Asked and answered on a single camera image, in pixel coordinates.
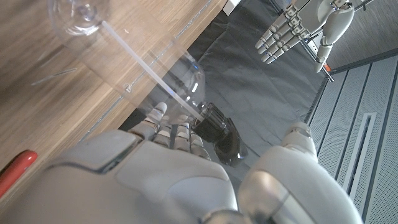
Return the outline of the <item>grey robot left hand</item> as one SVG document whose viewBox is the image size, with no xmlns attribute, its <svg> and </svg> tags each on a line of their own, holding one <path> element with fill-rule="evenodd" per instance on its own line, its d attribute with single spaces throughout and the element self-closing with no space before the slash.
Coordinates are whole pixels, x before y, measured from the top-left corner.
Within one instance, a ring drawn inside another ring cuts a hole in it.
<svg viewBox="0 0 398 224">
<path fill-rule="evenodd" d="M 354 7 L 348 0 L 295 0 L 263 33 L 255 48 L 261 60 L 270 64 L 321 29 L 315 57 L 315 71 L 320 72 L 333 44 L 346 32 L 353 17 Z"/>
</svg>

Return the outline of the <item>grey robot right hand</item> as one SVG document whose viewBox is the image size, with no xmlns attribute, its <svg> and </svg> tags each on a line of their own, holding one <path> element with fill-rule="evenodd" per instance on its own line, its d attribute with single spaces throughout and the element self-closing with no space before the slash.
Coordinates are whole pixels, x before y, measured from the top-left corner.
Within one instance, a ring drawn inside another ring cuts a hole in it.
<svg viewBox="0 0 398 224">
<path fill-rule="evenodd" d="M 129 131 L 108 131 L 51 160 L 1 212 L 2 223 L 361 223 L 294 123 L 234 189 L 188 124 L 170 136 L 159 103 Z"/>
</svg>

